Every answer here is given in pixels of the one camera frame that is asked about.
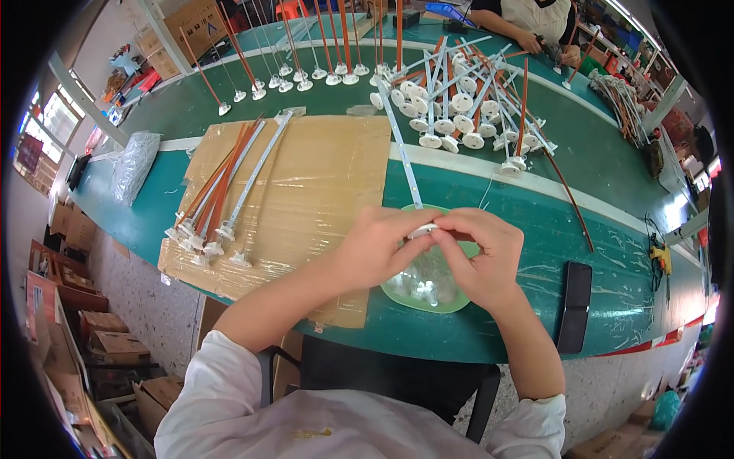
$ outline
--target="green table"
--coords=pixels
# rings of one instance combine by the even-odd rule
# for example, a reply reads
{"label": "green table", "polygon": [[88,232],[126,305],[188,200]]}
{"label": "green table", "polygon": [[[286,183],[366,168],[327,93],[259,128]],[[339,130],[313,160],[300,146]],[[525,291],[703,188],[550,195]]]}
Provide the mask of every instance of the green table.
{"label": "green table", "polygon": [[[440,33],[440,27],[419,29],[423,35],[432,34],[432,40],[426,38],[426,41],[435,42]],[[497,38],[485,41],[483,45],[489,46],[494,40]],[[372,46],[362,46],[360,50],[365,64],[374,62]],[[489,54],[491,49],[483,48],[483,52]],[[413,62],[421,55],[422,51],[405,49],[404,62]],[[317,49],[317,56],[324,67],[322,48]],[[394,61],[394,56],[394,49],[385,49],[386,61]],[[312,68],[313,57],[309,48],[299,50],[299,59],[304,68]],[[257,57],[248,60],[255,75],[267,80],[263,60]],[[235,84],[241,89],[246,88],[247,79],[239,61],[225,65]],[[233,89],[222,67],[205,72],[220,98],[230,101]],[[262,112],[271,117],[288,106],[306,106],[309,115],[343,114],[350,106],[368,104],[368,93],[372,91],[374,88],[368,84],[367,78],[362,78],[352,87],[327,87],[323,82],[315,82],[314,88],[306,93],[292,90],[280,94],[270,90],[263,100],[254,102],[248,98],[233,104],[232,110],[224,117],[218,117],[211,94],[201,77],[195,74],[146,95],[121,129],[129,134],[149,129],[162,133],[165,140],[200,136],[212,123],[254,119]],[[561,93],[534,82],[528,86],[528,106],[536,116],[548,119],[544,132],[560,145],[556,151],[556,162],[571,187],[638,217],[650,212],[658,224],[664,221],[666,212],[670,213],[665,204],[672,198],[647,175],[639,153],[621,138],[612,125]],[[407,119],[399,117],[405,141],[417,143],[417,133],[407,126]],[[461,153],[493,162],[501,162],[504,158],[503,153],[494,153],[487,148],[481,151],[462,149]],[[557,181],[544,158],[531,155],[530,160],[534,164],[530,173]],[[133,253],[157,265],[163,231],[173,224],[173,213],[183,195],[181,179],[187,164],[188,158],[183,151],[161,152],[135,204],[125,208],[114,204],[110,198],[112,166],[108,162],[94,162],[87,168],[73,197],[103,230]],[[449,208],[478,206],[490,184],[488,177],[442,167],[415,165],[414,172],[424,202]],[[402,167],[399,162],[390,160],[383,205],[399,208],[410,202]],[[552,335],[558,325],[565,262],[575,260],[594,267],[594,294],[584,350],[580,356],[641,344],[703,313],[700,271],[678,253],[673,254],[675,269],[670,304],[666,301],[664,284],[657,293],[650,290],[650,264],[644,254],[647,251],[646,234],[582,209],[597,248],[595,253],[590,253],[573,208],[564,200],[494,180],[484,202],[489,203],[488,211],[525,232],[526,243],[518,281]],[[313,323],[306,321],[297,328],[305,333],[315,333]],[[372,289],[370,293],[364,329],[326,327],[317,336],[356,347],[419,358],[506,361],[495,323],[477,306],[470,304],[455,314],[430,314],[397,305],[379,288]]]}

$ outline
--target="floor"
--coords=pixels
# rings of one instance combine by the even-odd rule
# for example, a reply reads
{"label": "floor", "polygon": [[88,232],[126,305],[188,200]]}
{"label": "floor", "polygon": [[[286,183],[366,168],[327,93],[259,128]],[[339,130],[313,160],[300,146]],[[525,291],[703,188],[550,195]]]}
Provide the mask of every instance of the floor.
{"label": "floor", "polygon": [[[169,373],[184,376],[196,346],[204,295],[132,253],[119,251],[115,241],[97,231],[89,259],[95,285],[109,298],[111,312],[120,315]],[[677,381],[686,356],[698,337],[688,328],[683,339],[643,353],[565,361],[567,415],[564,449],[602,430],[618,427],[657,388],[662,377]],[[517,404],[507,365],[487,429]],[[454,428],[465,432],[473,399],[459,412]]]}

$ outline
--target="hand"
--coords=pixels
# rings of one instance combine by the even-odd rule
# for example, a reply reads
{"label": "hand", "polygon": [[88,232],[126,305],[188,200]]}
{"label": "hand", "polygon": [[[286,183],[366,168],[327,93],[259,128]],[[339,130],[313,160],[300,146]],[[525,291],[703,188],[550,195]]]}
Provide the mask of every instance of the hand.
{"label": "hand", "polygon": [[401,272],[421,252],[436,245],[430,235],[400,242],[419,226],[443,215],[437,209],[405,212],[385,207],[365,207],[333,253],[335,276],[346,291],[380,285]]}
{"label": "hand", "polygon": [[[431,237],[466,296],[490,313],[510,306],[519,286],[515,281],[523,232],[500,217],[475,208],[453,209],[434,220],[440,229]],[[467,259],[458,240],[479,245],[479,255]]]}
{"label": "hand", "polygon": [[576,45],[567,46],[566,51],[561,54],[561,64],[576,68],[579,62],[581,62],[581,48]]}
{"label": "hand", "polygon": [[530,54],[538,54],[542,51],[538,37],[533,32],[518,29],[517,34],[513,37],[517,44]]}

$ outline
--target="woman in apron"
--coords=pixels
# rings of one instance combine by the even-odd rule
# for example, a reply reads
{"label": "woman in apron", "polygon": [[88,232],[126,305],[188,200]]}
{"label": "woman in apron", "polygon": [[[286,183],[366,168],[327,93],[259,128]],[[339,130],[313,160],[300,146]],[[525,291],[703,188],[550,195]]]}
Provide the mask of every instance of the woman in apron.
{"label": "woman in apron", "polygon": [[474,0],[467,18],[532,54],[541,52],[536,35],[542,35],[548,45],[561,45],[563,64],[575,67],[581,61],[571,0]]}

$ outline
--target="smartphone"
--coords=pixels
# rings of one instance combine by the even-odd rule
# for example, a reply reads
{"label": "smartphone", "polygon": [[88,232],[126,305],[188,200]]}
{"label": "smartphone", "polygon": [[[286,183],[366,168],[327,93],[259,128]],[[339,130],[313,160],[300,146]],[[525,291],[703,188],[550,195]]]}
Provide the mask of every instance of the smartphone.
{"label": "smartphone", "polygon": [[556,341],[559,354],[578,354],[584,347],[591,298],[592,267],[569,261],[566,263],[566,292],[561,327]]}

